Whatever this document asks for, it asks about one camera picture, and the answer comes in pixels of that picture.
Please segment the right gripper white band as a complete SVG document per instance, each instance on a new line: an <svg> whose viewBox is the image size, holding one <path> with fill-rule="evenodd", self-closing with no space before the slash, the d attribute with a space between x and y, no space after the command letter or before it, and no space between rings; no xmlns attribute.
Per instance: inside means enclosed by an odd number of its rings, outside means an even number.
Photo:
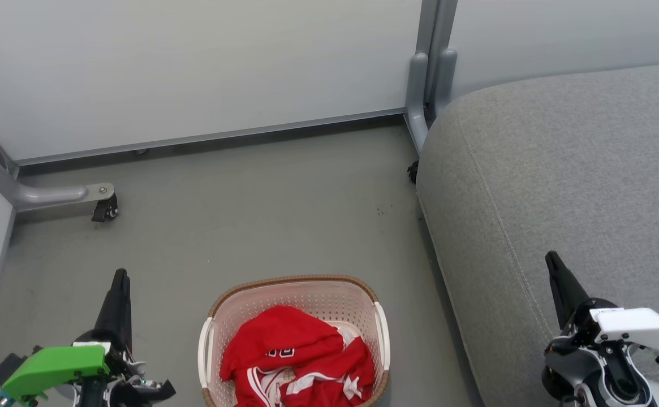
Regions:
<svg viewBox="0 0 659 407"><path fill-rule="evenodd" d="M659 313L650 308L622 308L590 298L557 252L545 262L558 325L559 355L580 354L608 364L631 366L637 350L650 350L659 364Z"/></svg>

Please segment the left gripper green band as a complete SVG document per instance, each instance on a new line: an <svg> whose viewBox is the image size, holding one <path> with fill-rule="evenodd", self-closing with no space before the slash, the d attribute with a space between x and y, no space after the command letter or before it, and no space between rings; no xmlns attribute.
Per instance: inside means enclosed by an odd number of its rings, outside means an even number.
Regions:
<svg viewBox="0 0 659 407"><path fill-rule="evenodd" d="M132 359L131 281L127 270L116 270L105 294L94 330L72 346L34 348L31 356L9 354L0 363L0 407L35 407L45 391L88 378L132 379L145 383Z"/></svg>

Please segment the red and white garment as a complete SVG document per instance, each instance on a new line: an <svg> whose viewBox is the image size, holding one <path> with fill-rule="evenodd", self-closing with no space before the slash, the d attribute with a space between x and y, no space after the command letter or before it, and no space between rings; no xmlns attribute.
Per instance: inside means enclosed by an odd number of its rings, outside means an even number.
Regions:
<svg viewBox="0 0 659 407"><path fill-rule="evenodd" d="M374 394L375 363L360 335L291 306L239 327L219 376L234 407L360 407Z"/></svg>

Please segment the grey fabric sofa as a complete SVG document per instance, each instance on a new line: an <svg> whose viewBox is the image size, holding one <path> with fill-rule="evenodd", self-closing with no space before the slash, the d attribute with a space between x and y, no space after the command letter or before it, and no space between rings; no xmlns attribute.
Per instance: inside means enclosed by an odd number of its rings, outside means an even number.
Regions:
<svg viewBox="0 0 659 407"><path fill-rule="evenodd" d="M659 65L515 81L446 106L416 188L485 407L552 407L545 255L659 312Z"/></svg>

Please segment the grey partition foot with plate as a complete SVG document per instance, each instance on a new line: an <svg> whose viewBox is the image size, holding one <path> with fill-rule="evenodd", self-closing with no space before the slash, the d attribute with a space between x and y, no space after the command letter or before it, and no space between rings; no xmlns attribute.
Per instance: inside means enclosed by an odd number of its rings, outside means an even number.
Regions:
<svg viewBox="0 0 659 407"><path fill-rule="evenodd" d="M112 183L31 187L17 180L18 167L0 145L0 194L17 212L43 210L58 206L94 204L117 195Z"/></svg>

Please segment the white laundry basket wicker rim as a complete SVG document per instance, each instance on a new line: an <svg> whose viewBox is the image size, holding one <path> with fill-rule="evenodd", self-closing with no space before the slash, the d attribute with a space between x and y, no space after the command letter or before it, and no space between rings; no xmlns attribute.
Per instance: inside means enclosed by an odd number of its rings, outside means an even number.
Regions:
<svg viewBox="0 0 659 407"><path fill-rule="evenodd" d="M344 275L286 276L242 284L213 304L197 350L197 367L206 407L234 407L234 384L219 376L224 350L239 327L275 306L291 306L360 335L376 369L374 394L360 407L376 407L389 384L389 325L378 297L363 281Z"/></svg>

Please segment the black caster wheel with bracket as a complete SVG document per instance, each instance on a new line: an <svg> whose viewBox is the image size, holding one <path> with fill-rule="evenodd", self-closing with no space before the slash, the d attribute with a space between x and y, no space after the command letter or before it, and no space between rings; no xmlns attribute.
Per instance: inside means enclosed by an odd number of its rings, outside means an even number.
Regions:
<svg viewBox="0 0 659 407"><path fill-rule="evenodd" d="M97 201L91 220L97 223L104 223L107 220L115 219L118 214L118 198L117 195L112 195L110 198Z"/></svg>

